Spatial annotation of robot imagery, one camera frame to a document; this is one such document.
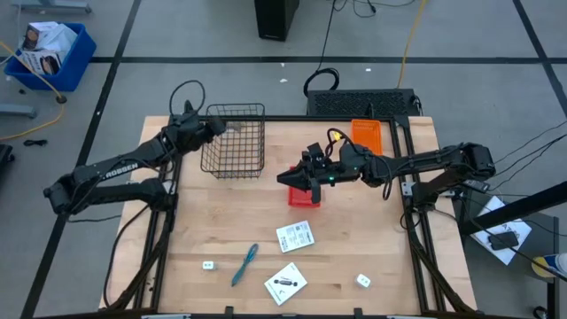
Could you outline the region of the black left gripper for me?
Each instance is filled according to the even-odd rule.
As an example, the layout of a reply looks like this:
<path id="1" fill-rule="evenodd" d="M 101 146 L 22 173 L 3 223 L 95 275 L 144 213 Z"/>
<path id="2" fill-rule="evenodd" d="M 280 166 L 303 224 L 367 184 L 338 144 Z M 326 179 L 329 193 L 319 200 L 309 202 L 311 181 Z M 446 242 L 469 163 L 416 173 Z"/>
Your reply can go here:
<path id="1" fill-rule="evenodd" d="M 226 123 L 214 116 L 207 120 L 208 124 L 199 121 L 196 113 L 176 115 L 170 126 L 173 129 L 173 142 L 179 153 L 195 152 L 204 144 L 212 142 L 212 136 L 220 136 L 226 131 Z"/>

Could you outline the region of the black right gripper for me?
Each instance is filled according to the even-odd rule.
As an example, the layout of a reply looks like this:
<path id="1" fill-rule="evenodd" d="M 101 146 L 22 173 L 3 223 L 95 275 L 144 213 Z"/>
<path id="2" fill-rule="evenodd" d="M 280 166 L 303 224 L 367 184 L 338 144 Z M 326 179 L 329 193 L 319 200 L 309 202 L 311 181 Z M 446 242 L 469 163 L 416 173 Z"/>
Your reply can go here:
<path id="1" fill-rule="evenodd" d="M 346 145 L 339 150 L 339 160 L 326 160 L 316 164 L 309 171 L 309 176 L 302 169 L 289 169 L 277 176 L 277 181 L 301 191 L 311 190 L 311 202 L 321 202 L 321 185 L 355 182 L 365 183 L 377 180 L 377 160 L 375 154 L 360 145 Z"/>

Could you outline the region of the orange plastic bin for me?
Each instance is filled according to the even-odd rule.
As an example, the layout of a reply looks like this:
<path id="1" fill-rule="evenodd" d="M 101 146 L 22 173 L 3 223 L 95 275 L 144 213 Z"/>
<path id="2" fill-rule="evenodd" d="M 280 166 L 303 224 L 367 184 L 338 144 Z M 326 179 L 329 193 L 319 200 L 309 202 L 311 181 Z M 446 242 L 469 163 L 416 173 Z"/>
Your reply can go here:
<path id="1" fill-rule="evenodd" d="M 374 154 L 382 155 L 381 123 L 374 120 L 352 120 L 351 138 L 355 144 L 369 148 Z"/>

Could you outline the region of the white box with device picture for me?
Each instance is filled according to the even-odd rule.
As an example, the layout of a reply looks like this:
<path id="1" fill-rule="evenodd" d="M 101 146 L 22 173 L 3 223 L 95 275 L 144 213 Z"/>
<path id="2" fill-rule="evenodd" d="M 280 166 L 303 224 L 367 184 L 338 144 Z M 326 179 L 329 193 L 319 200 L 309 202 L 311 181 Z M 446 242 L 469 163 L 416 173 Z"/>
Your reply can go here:
<path id="1" fill-rule="evenodd" d="M 269 295 L 278 306 L 282 306 L 306 285 L 307 280 L 294 262 L 289 263 L 264 283 Z"/>

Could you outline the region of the teal plastic tool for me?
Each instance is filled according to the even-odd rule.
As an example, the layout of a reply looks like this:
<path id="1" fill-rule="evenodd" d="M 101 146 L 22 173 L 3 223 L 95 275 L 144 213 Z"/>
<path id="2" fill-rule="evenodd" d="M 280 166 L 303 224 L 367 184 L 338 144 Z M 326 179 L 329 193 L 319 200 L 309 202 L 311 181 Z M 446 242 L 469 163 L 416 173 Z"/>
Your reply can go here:
<path id="1" fill-rule="evenodd" d="M 231 287 L 234 287 L 235 285 L 237 285 L 238 282 L 241 280 L 241 278 L 243 277 L 243 275 L 245 273 L 247 266 L 254 260 L 256 253 L 258 252 L 258 249 L 259 249 L 259 245 L 257 243 L 254 243 L 253 245 L 251 245 L 246 256 L 243 259 L 242 265 L 240 266 L 240 268 L 238 269 L 236 274 L 231 279 L 231 283 L 230 283 Z"/>

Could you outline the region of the red plastic bin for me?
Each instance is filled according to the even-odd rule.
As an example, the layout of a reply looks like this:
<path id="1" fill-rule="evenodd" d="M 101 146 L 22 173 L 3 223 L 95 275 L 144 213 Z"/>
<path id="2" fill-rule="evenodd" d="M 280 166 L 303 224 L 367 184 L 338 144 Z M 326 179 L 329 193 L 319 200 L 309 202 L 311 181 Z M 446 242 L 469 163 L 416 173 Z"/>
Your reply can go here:
<path id="1" fill-rule="evenodd" d="M 320 203 L 312 201 L 312 191 L 303 191 L 288 187 L 288 205 L 296 208 L 318 208 Z"/>

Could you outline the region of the blue plastic floor bin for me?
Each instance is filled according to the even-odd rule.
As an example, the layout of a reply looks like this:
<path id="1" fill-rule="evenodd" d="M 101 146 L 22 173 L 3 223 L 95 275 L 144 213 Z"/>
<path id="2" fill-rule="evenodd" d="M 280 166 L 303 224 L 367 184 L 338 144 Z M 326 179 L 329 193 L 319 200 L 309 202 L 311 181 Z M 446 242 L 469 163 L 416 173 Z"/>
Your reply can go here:
<path id="1" fill-rule="evenodd" d="M 96 43 L 81 23 L 59 22 L 41 39 L 33 51 L 55 51 L 61 62 L 54 75 L 38 74 L 21 57 L 24 49 L 16 51 L 8 60 L 4 73 L 21 84 L 36 90 L 55 88 L 59 91 L 74 91 L 97 48 Z"/>

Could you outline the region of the black perforated equipment case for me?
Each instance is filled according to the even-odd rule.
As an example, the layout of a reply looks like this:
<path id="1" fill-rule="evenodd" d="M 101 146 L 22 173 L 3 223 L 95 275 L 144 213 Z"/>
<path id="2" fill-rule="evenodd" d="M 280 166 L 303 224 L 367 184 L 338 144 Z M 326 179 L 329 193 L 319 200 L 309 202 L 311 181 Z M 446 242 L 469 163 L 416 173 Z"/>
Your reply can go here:
<path id="1" fill-rule="evenodd" d="M 337 89 L 307 93 L 307 113 L 321 116 L 419 116 L 421 101 L 412 89 Z"/>

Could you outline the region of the black computer tower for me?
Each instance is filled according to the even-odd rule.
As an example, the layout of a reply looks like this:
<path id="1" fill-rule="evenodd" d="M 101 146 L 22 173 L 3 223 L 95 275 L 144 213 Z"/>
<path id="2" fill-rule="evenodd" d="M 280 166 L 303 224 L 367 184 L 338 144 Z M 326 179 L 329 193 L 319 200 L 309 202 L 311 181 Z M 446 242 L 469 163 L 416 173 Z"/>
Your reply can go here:
<path id="1" fill-rule="evenodd" d="M 259 38 L 285 42 L 298 8 L 299 0 L 254 0 Z"/>

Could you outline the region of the grey metal table foot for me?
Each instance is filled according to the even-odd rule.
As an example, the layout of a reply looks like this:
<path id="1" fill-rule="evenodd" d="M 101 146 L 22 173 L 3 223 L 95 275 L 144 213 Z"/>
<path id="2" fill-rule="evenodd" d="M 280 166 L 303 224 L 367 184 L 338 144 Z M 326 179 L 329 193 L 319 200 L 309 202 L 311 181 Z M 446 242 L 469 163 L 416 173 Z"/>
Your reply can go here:
<path id="1" fill-rule="evenodd" d="M 28 11 L 92 13 L 86 0 L 10 0 L 10 3 L 21 10 Z"/>
<path id="2" fill-rule="evenodd" d="M 36 117 L 36 110 L 34 107 L 28 105 L 0 103 L 0 115 L 25 116 L 33 119 Z"/>

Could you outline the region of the black phone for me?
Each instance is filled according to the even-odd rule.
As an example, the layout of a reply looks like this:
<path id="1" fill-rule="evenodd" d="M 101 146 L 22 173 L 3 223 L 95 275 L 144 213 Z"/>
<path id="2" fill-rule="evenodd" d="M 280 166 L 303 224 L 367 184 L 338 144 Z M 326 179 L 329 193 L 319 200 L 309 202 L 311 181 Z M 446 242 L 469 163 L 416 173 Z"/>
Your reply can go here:
<path id="1" fill-rule="evenodd" d="M 514 231 L 492 234 L 487 239 L 494 251 L 511 249 L 519 245 L 517 234 Z"/>

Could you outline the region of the black metal beam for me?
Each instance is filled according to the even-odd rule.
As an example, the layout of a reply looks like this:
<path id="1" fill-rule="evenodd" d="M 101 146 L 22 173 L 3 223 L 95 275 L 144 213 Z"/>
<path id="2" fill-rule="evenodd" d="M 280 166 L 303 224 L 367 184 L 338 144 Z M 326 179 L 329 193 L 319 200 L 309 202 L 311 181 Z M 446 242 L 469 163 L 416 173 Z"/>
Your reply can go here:
<path id="1" fill-rule="evenodd" d="M 567 181 L 526 198 L 521 198 L 491 213 L 470 218 L 460 227 L 460 231 L 464 235 L 470 235 L 483 229 L 489 229 L 530 214 L 538 213 L 553 206 L 559 206 L 565 202 L 567 202 Z"/>

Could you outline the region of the white paper sheet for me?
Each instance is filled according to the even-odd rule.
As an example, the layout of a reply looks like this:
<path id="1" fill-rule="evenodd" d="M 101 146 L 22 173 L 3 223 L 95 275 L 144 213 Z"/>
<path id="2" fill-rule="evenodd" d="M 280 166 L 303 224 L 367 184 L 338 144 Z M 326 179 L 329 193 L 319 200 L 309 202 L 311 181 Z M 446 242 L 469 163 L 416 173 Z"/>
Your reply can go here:
<path id="1" fill-rule="evenodd" d="M 490 199 L 482 205 L 482 209 L 478 215 L 490 214 L 492 211 L 506 206 L 500 198 L 497 196 L 491 196 Z M 521 245 L 527 239 L 529 234 L 531 233 L 532 228 L 528 226 L 526 222 L 522 219 L 516 219 L 511 222 L 505 222 L 498 226 L 493 226 L 488 228 L 488 232 L 480 230 L 476 233 L 470 235 L 470 237 L 475 240 L 478 244 L 483 246 L 489 253 L 491 253 L 494 257 L 500 260 L 503 264 L 508 266 L 511 261 L 514 259 L 516 253 L 509 248 L 502 248 L 500 250 L 494 250 L 492 243 L 489 240 L 489 233 L 494 235 L 512 232 L 517 239 L 517 244 L 513 246 L 515 250 L 519 250 Z"/>

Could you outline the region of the black side table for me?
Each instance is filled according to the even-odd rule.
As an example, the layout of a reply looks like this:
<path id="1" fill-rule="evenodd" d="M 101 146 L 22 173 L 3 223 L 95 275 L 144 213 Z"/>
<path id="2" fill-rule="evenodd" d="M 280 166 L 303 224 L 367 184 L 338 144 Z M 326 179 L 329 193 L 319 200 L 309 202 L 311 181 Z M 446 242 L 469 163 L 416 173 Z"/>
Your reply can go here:
<path id="1" fill-rule="evenodd" d="M 525 217 L 524 222 L 531 232 L 517 248 L 520 254 L 514 254 L 509 264 L 499 261 L 471 236 L 462 236 L 473 278 L 480 281 L 473 284 L 478 304 L 488 315 L 566 319 L 560 310 L 563 281 L 538 276 L 531 263 L 536 257 L 559 251 L 559 221 L 535 213 Z"/>

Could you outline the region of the black aluminium table frame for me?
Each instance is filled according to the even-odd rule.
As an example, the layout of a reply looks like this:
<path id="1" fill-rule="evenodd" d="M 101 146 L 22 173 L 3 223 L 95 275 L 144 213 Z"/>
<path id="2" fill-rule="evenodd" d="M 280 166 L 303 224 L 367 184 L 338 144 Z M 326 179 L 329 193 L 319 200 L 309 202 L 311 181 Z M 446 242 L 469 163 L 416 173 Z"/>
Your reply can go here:
<path id="1" fill-rule="evenodd" d="M 403 229 L 400 189 L 362 182 L 322 188 L 321 206 L 288 205 L 288 187 L 276 177 L 297 164 L 329 128 L 349 131 L 347 118 L 291 116 L 267 119 L 265 164 L 258 178 L 217 179 L 184 156 L 178 202 L 165 254 L 151 268 L 130 307 L 160 313 L 221 315 L 417 315 L 449 309 L 450 302 L 410 248 Z M 315 243 L 282 253 L 276 230 L 308 221 Z M 230 286 L 249 248 L 259 245 L 241 280 Z M 215 270 L 203 270 L 213 261 Z M 307 285 L 278 306 L 264 283 L 294 262 Z M 371 280 L 359 286 L 359 274 Z"/>

